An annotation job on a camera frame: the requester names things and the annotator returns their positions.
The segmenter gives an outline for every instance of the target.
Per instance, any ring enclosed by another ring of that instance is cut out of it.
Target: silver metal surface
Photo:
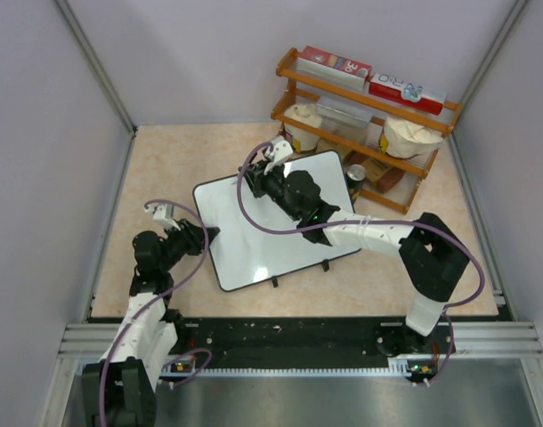
[[[463,102],[464,105],[467,105],[467,103],[471,100],[472,96],[474,96],[474,93],[477,91],[477,88],[487,74],[487,71],[490,69],[491,64],[497,57],[507,38],[510,36],[511,31],[515,27],[515,24],[522,18],[525,6],[528,3],[529,0],[516,0],[513,4],[511,11],[505,19],[505,22],[503,22],[501,29],[495,36],[495,40],[493,40],[491,47],[485,54],[485,58],[483,58],[482,63],[475,71],[475,74],[473,75],[469,86],[466,88],[466,91],[461,97],[460,102]]]
[[[133,135],[135,125],[123,102],[119,99],[119,95],[116,92],[111,80],[109,79],[105,69],[103,68],[99,58],[95,54],[95,51],[92,48],[87,36],[84,33],[84,30],[77,21],[76,15],[72,11],[72,8],[69,6],[67,0],[53,0],[54,4],[58,8],[58,12],[61,17],[64,19],[66,26],[68,27],[71,35],[74,37],[81,53],[83,54],[85,61],[87,62],[88,67],[93,73],[93,76],[97,80],[98,85],[103,90],[103,94],[107,98],[109,104],[113,110],[117,113],[121,121],[123,122],[126,130]]]
[[[543,359],[523,359],[523,371],[543,426]]]
[[[61,420],[66,413],[70,391],[76,379],[77,367],[78,362],[75,359],[56,360],[38,427],[61,425]]]
[[[72,390],[62,426],[82,427]],[[157,401],[156,427],[542,425],[518,360],[453,361],[429,389],[384,378],[199,378],[159,385]]]

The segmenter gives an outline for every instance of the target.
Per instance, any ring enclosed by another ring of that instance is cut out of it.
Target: wooden shelf
[[[403,171],[414,173],[415,175],[420,176],[422,178],[425,178],[430,172],[430,168],[432,167],[432,163],[434,162],[434,157],[436,156],[437,151],[435,151],[432,154],[427,166],[423,168],[423,167],[412,164],[408,160],[403,160],[401,158],[388,156],[387,154],[383,153],[380,149],[373,149],[371,147],[361,145],[355,141],[348,140],[340,135],[335,135],[324,129],[313,127],[303,122],[300,122],[298,120],[295,120],[294,118],[285,116],[284,113],[286,109],[288,109],[291,105],[293,105],[296,102],[296,97],[302,97],[313,102],[319,99],[319,95],[308,92],[308,91],[304,91],[302,89],[296,88],[293,92],[285,91],[283,96],[280,98],[278,103],[273,108],[273,111],[271,112],[271,118],[273,118],[274,120],[279,120],[280,122],[283,122],[284,124],[298,127],[309,133],[314,133],[315,135],[318,135],[321,138],[325,138],[327,140],[336,142],[337,144],[345,145],[346,147],[349,147],[350,149],[353,149],[354,151],[364,154],[365,156],[377,158],[381,162],[398,167],[399,169],[402,169]],[[378,117],[372,117],[370,121],[376,125],[383,125],[385,122],[384,120]]]
[[[366,144],[361,144],[357,141],[352,141],[341,135],[330,132],[324,128],[313,127],[293,118],[287,117],[285,115],[286,110],[296,102],[299,102],[301,99],[304,101],[317,102],[320,98],[320,95],[317,93],[297,87],[297,83],[302,83],[327,93],[333,93],[361,105],[383,111],[387,114],[409,120],[410,122],[414,122],[425,127],[429,127],[441,132],[444,137],[450,135],[453,131],[454,126],[459,119],[459,115],[461,114],[463,104],[453,101],[445,101],[444,107],[451,111],[451,113],[449,113],[450,119],[447,121],[441,121],[439,117],[429,117],[429,115],[426,113],[402,107],[398,104],[382,100],[381,98],[375,96],[344,89],[338,85],[320,80],[317,77],[299,73],[295,68],[298,55],[299,52],[297,49],[291,48],[278,64],[276,74],[288,79],[288,87],[275,107],[273,107],[273,110],[271,111],[271,118],[281,121],[284,125],[292,125],[306,132],[318,135],[325,140],[345,145],[346,147],[364,154],[365,156],[376,158],[383,163],[398,167],[399,169],[402,169],[402,171],[410,173],[411,175],[407,174],[405,176],[405,178],[409,177],[409,186],[406,189],[402,189],[401,200],[391,199],[387,194],[381,194],[373,189],[369,189],[368,184],[365,184],[361,189],[362,196],[374,200],[381,205],[397,210],[402,214],[407,213],[412,201],[414,200],[414,197],[417,194],[417,190],[422,180],[429,174],[430,169],[434,164],[438,150],[426,155],[426,158],[418,156],[414,157],[414,159],[408,160],[391,157],[380,150],[380,148],[377,146],[377,141],[370,141]],[[384,126],[385,121],[383,118],[373,116],[370,123],[378,126]]]
[[[453,116],[449,123],[443,123],[435,118],[429,117],[422,112],[416,112],[412,109],[407,109],[397,105],[393,105],[391,102],[383,100],[378,97],[367,95],[364,93],[358,93],[343,87],[334,85],[332,83],[320,80],[317,77],[308,76],[303,73],[298,73],[295,70],[295,62],[299,52],[295,47],[291,48],[288,53],[280,61],[276,74],[281,77],[287,77],[290,80],[303,83],[305,85],[313,86],[322,91],[333,93],[335,95],[342,96],[348,100],[358,102],[362,105],[366,105],[373,109],[384,111],[387,114],[401,117],[410,122],[418,123],[419,125],[429,127],[436,131],[442,132],[443,136],[448,136],[453,131],[459,115],[463,108],[462,103],[456,103],[453,101],[446,101],[444,107],[453,111]]]

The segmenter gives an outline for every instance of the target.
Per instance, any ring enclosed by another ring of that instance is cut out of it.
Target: tin can
[[[361,165],[350,165],[344,175],[346,181],[346,187],[349,189],[349,195],[351,201],[356,202],[359,194],[361,193],[362,184],[367,178],[367,170]]]

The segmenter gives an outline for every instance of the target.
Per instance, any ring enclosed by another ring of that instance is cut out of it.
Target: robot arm
[[[375,218],[346,212],[320,198],[320,187],[306,171],[287,176],[283,164],[292,154],[282,137],[271,141],[273,149],[250,165],[245,177],[255,197],[269,196],[303,229],[318,224],[355,220],[354,224],[303,231],[312,243],[354,246],[401,257],[417,297],[406,325],[423,337],[434,330],[445,304],[463,274],[468,258],[446,239],[412,225],[378,224]],[[437,215],[424,213],[417,223],[432,226],[457,239]]]
[[[170,270],[184,255],[199,255],[204,247],[204,233],[187,220],[173,219],[171,205],[157,205],[148,212],[166,233],[162,238],[154,231],[135,236],[132,244],[136,266],[129,290],[129,307],[118,329],[126,328],[106,378],[105,405],[109,427],[150,427],[155,423],[155,389],[169,351],[177,342],[173,320],[177,314],[167,310],[171,295],[158,299],[174,285]],[[218,228],[208,228],[211,243]],[[138,319],[135,314],[156,300]],[[101,425],[99,395],[101,371],[111,346],[98,363],[87,365],[82,373],[85,421],[88,427]]]

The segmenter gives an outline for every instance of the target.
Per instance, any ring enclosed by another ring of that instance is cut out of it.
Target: metal frame
[[[126,130],[130,135],[134,136],[136,132],[136,126],[134,121],[129,117],[127,109],[121,99],[115,87],[111,83],[108,74],[105,71],[105,68],[102,66],[100,59],[92,48],[87,36],[84,33],[84,30],[79,25],[76,15],[72,8],[69,6],[67,0],[53,0],[54,5],[58,9],[60,16],[64,20],[64,24],[68,28],[70,34],[74,37],[77,47],[80,49],[82,56],[87,63],[87,66],[92,71],[97,84],[100,86],[103,94],[107,98],[110,106],[119,116],[119,119],[123,122]]]
[[[543,425],[543,353],[531,322],[454,322],[460,359],[520,359],[531,397]],[[108,348],[118,324],[71,324],[63,336],[39,426],[61,426],[74,376],[85,363],[94,362]],[[411,356],[408,359],[419,359]],[[292,373],[268,369],[208,369],[205,377],[239,376],[403,376],[400,361],[384,368],[311,369]]]
[[[101,270],[103,268],[103,263],[105,261],[105,255],[107,253],[107,248],[109,245],[109,240],[111,239],[111,231],[113,230],[113,223],[115,221],[116,214],[118,212],[119,207],[119,200],[121,199],[121,192],[123,189],[123,186],[125,184],[126,176],[127,176],[127,170],[129,169],[129,163],[131,161],[131,154],[133,153],[135,143],[135,135],[131,135],[131,140],[127,144],[126,152],[124,154],[124,162],[123,166],[120,169],[120,173],[118,176],[118,185],[116,186],[116,192],[111,200],[110,206],[108,206],[107,212],[109,212],[109,217],[107,220],[107,224],[105,226],[105,230],[103,232],[103,241],[101,245],[101,249],[99,254],[96,258],[93,260],[93,265],[90,267],[90,271],[92,272],[90,276],[90,284],[87,287],[90,289],[90,294],[87,302],[85,303],[85,309],[84,309],[84,315],[83,319],[90,318],[92,314],[92,307],[93,307],[93,300],[95,298],[95,292],[97,290],[97,286],[99,285],[100,281],[100,275]]]
[[[123,169],[119,175],[118,191],[111,205],[111,215],[107,225],[107,232],[104,238],[103,248],[96,258],[93,272],[93,286],[97,284],[100,276],[105,248],[109,241],[111,225],[115,218],[119,196],[123,188],[126,170],[131,156],[132,146],[136,127],[129,117],[126,107],[118,96],[115,87],[111,83],[104,67],[92,48],[84,30],[76,19],[68,0],[53,0],[58,12],[69,29],[80,52],[92,71],[98,85],[102,89],[109,104],[118,114],[124,127],[131,136],[128,145],[126,159]],[[462,97],[464,103],[468,103],[475,91],[478,89],[483,77],[486,75],[491,63],[495,60],[501,46],[510,36],[516,23],[523,16],[523,11],[529,0],[516,0],[510,13],[502,25],[495,41],[484,57],[482,64],[476,70],[470,85]],[[505,299],[510,297],[503,294],[502,277],[495,262],[494,250],[488,238],[486,225],[477,205],[472,182],[465,168],[463,158],[458,148],[455,134],[451,135],[451,147],[454,162],[458,169],[458,176],[461,180],[462,189],[466,196],[469,213],[471,214],[476,234],[479,238],[479,245],[494,288],[496,302],[499,306],[505,305]],[[90,295],[86,315],[91,309]],[[43,416],[39,421],[40,426],[54,427],[61,426],[68,404],[69,395],[74,384],[75,375],[80,367],[88,360],[95,360],[107,349],[118,324],[72,324],[66,327],[62,339],[58,358],[53,370],[53,378],[50,389],[47,392]],[[459,359],[520,359],[523,364],[523,373],[531,391],[531,398],[538,411],[539,419],[543,425],[543,352],[539,343],[534,325],[531,322],[454,322],[454,334],[456,336],[457,352],[452,356],[453,363]],[[293,375],[392,375],[396,371],[401,375],[402,371],[398,366],[384,368],[364,369],[331,369],[294,372]],[[272,370],[242,370],[242,369],[210,369],[203,375],[206,376],[275,376],[284,375],[285,372]]]

